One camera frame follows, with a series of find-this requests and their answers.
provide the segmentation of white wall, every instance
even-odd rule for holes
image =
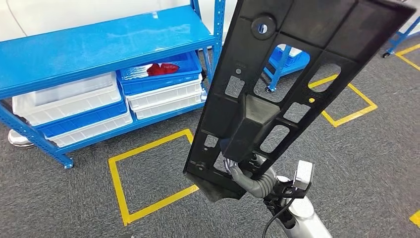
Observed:
[[[9,0],[9,6],[24,32],[30,36],[188,5],[189,2],[189,0]],[[203,22],[213,32],[214,0],[200,0],[199,4]],[[226,0],[225,32],[228,30],[235,5],[236,0]],[[7,36],[10,39],[22,37],[16,34]]]
[[[0,0],[0,26],[0,41],[25,36],[10,13],[6,0]]]

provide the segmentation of black plastic panel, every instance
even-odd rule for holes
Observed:
[[[264,174],[414,12],[388,0],[238,0],[184,173],[212,201],[241,198],[245,191],[213,166],[220,144],[236,161],[250,159],[244,157],[249,151],[266,157],[253,177]],[[258,29],[262,24],[268,27],[264,34]],[[301,49],[311,60],[283,100],[273,103],[255,95],[254,86],[278,44]],[[340,66],[341,73],[325,91],[309,89],[308,82],[326,63]],[[231,76],[245,82],[237,98],[225,94]],[[255,124],[243,113],[244,100],[250,96],[280,110]],[[310,107],[299,123],[283,117],[294,102]],[[250,110],[264,113],[258,108]],[[260,145],[276,125],[287,127],[289,133],[266,153]],[[204,146],[208,134],[219,139],[214,148]]]

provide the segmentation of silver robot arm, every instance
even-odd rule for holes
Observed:
[[[260,165],[265,161],[258,155],[255,156],[255,160]],[[264,198],[264,204],[273,215],[295,198],[287,211],[275,219],[289,238],[332,237],[305,195],[313,177],[312,163],[300,160],[293,181],[286,177],[276,176],[271,168],[261,178],[253,180],[234,161],[224,159],[224,166],[238,185],[253,196]]]

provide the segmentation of white plastic bin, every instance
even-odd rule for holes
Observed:
[[[115,72],[13,97],[13,113],[40,125],[121,100]]]
[[[194,94],[172,98],[170,100],[150,104],[145,107],[132,108],[132,110],[136,113],[137,119],[145,119],[200,103],[202,101],[201,96],[202,91],[200,90]]]
[[[134,108],[147,107],[148,105],[163,103],[168,100],[179,99],[186,95],[201,92],[202,80],[203,78],[200,74],[199,79],[197,80],[125,97],[127,98],[130,107],[134,110]]]
[[[82,141],[84,139],[88,139],[109,132],[111,130],[123,127],[131,123],[133,123],[133,118],[131,117],[130,110],[128,109],[127,105],[127,112],[124,114],[91,125],[87,125],[60,135],[46,138],[47,140],[55,142],[58,147],[64,147]]]

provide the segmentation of red cloth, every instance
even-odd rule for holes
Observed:
[[[178,71],[179,66],[171,63],[154,63],[150,68],[147,69],[147,74],[149,76],[156,76],[156,75],[163,75],[163,74],[170,74],[175,73]]]

